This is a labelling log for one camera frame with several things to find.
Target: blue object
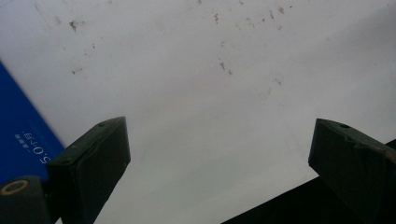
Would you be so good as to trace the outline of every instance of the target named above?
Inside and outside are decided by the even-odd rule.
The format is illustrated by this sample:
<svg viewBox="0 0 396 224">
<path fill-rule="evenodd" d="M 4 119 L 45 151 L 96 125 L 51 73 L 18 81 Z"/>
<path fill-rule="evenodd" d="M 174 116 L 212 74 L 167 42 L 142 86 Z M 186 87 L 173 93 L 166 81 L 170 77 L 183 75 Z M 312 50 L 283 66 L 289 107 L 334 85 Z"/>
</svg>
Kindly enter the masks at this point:
<svg viewBox="0 0 396 224">
<path fill-rule="evenodd" d="M 0 185 L 20 175 L 48 178 L 45 163 L 64 147 L 0 63 Z"/>
</svg>

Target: black clamp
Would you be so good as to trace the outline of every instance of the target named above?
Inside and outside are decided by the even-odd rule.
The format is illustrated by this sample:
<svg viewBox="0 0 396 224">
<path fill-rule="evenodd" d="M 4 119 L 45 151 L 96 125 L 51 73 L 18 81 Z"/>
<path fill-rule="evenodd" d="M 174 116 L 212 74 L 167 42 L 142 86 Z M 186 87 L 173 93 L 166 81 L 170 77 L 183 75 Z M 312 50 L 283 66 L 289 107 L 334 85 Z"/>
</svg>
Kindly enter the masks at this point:
<svg viewBox="0 0 396 224">
<path fill-rule="evenodd" d="M 386 145 L 317 119 L 309 165 L 319 174 L 224 224 L 396 223 L 396 140 Z"/>
<path fill-rule="evenodd" d="M 92 224 L 131 161 L 125 118 L 101 122 L 46 164 L 49 179 L 0 187 L 0 223 Z"/>
</svg>

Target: yellow ring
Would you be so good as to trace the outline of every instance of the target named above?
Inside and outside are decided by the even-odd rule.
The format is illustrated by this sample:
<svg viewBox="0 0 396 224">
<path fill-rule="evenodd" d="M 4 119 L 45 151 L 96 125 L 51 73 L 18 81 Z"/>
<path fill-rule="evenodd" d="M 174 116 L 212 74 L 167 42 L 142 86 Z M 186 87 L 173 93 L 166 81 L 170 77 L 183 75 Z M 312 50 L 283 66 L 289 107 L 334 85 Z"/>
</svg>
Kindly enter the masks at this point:
<svg viewBox="0 0 396 224">
<path fill-rule="evenodd" d="M 21 186 L 16 189 L 9 190 L 10 187 L 12 187 L 14 185 L 18 185 L 18 184 L 21 184 Z M 12 181 L 12 182 L 6 184 L 5 186 L 3 186 L 0 190 L 0 194 L 1 195 L 11 195 L 14 193 L 18 193 L 18 192 L 22 191 L 23 189 L 26 189 L 26 187 L 28 185 L 29 185 L 29 182 L 27 180 L 15 180 L 15 181 Z"/>
</svg>

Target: clip jaw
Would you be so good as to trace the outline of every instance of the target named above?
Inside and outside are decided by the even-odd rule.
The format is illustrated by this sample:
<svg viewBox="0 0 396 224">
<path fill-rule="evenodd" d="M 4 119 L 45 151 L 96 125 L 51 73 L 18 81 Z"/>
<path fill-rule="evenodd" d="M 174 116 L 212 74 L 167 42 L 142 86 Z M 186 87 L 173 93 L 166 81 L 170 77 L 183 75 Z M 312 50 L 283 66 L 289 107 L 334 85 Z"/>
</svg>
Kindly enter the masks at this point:
<svg viewBox="0 0 396 224">
<path fill-rule="evenodd" d="M 91 224 L 130 161 L 125 118 L 101 122 L 46 164 L 49 180 L 44 184 L 37 176 L 22 176 L 1 188 L 12 193 L 0 194 L 0 206 L 18 213 L 2 214 L 1 223 L 20 223 L 15 219 L 18 217 L 31 217 L 31 222 L 21 223 L 54 223 L 61 217 L 64 224 Z M 23 180 L 27 186 L 15 191 L 16 181 Z M 38 205 L 33 208 L 22 202 Z"/>
<path fill-rule="evenodd" d="M 319 174 L 224 224 L 395 223 L 396 140 L 386 145 L 317 119 L 309 165 Z"/>
</svg>

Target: dirt spot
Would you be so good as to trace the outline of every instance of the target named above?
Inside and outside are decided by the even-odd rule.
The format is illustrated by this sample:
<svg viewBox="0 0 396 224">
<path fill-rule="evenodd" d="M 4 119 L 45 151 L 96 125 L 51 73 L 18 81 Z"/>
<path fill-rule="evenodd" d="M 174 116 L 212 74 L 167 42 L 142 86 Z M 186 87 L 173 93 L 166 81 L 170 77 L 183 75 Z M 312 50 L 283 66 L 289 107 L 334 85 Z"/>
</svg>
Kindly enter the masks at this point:
<svg viewBox="0 0 396 224">
<path fill-rule="evenodd" d="M 78 26 L 84 25 L 84 21 L 70 21 L 69 25 L 72 27 L 72 29 L 74 30 L 74 32 L 77 30 Z"/>
<path fill-rule="evenodd" d="M 62 23 L 61 19 L 59 19 L 59 17 L 55 17 L 55 24 L 59 25 L 61 23 Z"/>
<path fill-rule="evenodd" d="M 82 68 L 78 68 L 78 69 L 73 70 L 72 73 L 73 73 L 73 75 L 75 75 L 76 73 L 81 72 L 81 71 L 82 71 Z"/>
<path fill-rule="evenodd" d="M 239 27 L 238 23 L 235 24 L 235 27 L 238 28 L 239 31 L 241 31 L 241 27 Z"/>
<path fill-rule="evenodd" d="M 276 82 L 278 86 L 282 86 L 282 82 L 279 79 L 276 78 L 274 82 Z"/>
<path fill-rule="evenodd" d="M 254 23 L 251 21 L 250 18 L 247 18 L 247 21 L 249 26 L 254 27 Z"/>
</svg>

